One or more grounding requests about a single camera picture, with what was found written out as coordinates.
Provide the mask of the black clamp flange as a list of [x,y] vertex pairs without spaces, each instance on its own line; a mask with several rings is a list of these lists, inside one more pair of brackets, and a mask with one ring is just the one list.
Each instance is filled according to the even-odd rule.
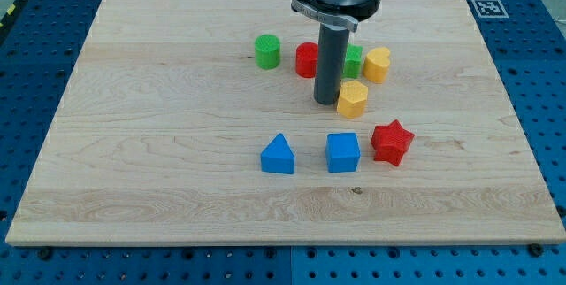
[[378,11],[380,2],[381,0],[367,0],[346,6],[319,0],[291,0],[291,9],[322,24],[342,27],[354,33],[360,22]]

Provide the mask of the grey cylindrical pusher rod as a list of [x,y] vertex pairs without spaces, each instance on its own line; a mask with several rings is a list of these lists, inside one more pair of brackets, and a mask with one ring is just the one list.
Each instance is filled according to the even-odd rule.
[[319,104],[334,104],[338,99],[348,40],[349,31],[346,28],[320,25],[313,92]]

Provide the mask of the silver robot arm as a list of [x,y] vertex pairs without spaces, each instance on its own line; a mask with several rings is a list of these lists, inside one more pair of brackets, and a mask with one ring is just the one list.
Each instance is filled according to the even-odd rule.
[[373,16],[380,0],[291,0],[291,8],[319,23],[314,99],[334,104],[339,96],[349,35]]

